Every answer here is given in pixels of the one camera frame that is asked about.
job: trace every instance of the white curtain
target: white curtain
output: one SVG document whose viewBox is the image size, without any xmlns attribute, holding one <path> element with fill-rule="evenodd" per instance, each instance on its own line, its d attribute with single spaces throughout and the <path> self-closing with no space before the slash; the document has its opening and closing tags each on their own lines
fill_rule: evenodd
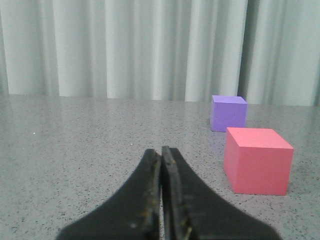
<svg viewBox="0 0 320 240">
<path fill-rule="evenodd" d="M 319 104 L 319 0 L 0 0 L 0 94 Z"/>
</svg>

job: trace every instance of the red cube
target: red cube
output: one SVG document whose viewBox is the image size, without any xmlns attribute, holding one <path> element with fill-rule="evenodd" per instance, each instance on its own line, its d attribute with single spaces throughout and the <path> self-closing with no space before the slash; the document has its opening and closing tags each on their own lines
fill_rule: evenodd
<svg viewBox="0 0 320 240">
<path fill-rule="evenodd" d="M 272 129 L 226 129 L 223 167 L 237 194 L 286 195 L 293 154 Z"/>
</svg>

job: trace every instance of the granite table surface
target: granite table surface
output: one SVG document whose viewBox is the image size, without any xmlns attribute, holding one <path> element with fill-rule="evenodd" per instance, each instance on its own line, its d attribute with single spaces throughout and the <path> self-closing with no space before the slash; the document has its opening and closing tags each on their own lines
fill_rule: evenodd
<svg viewBox="0 0 320 240">
<path fill-rule="evenodd" d="M 249 105 L 246 126 L 294 148 L 287 195 L 232 192 L 224 132 L 210 103 L 10 95 L 0 97 L 0 240 L 53 240 L 106 201 L 145 149 L 168 145 L 217 194 L 284 240 L 320 239 L 320 107 Z"/>
</svg>

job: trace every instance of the cube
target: cube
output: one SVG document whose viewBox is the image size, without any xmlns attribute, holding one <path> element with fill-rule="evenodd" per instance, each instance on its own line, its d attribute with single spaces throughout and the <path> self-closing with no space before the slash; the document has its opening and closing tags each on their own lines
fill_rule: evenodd
<svg viewBox="0 0 320 240">
<path fill-rule="evenodd" d="M 237 194 L 286 195 L 293 153 L 272 129 L 228 127 L 223 167 Z"/>
<path fill-rule="evenodd" d="M 211 130 L 225 132 L 227 127 L 246 126 L 247 102 L 240 96 L 213 95 L 211 101 Z"/>
</svg>

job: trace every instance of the purple cube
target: purple cube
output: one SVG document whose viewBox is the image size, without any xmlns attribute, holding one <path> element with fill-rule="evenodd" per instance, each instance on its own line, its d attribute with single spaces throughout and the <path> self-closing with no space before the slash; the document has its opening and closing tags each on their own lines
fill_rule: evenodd
<svg viewBox="0 0 320 240">
<path fill-rule="evenodd" d="M 213 95 L 211 102 L 211 130 L 225 132 L 227 127 L 246 126 L 247 102 L 240 96 Z"/>
</svg>

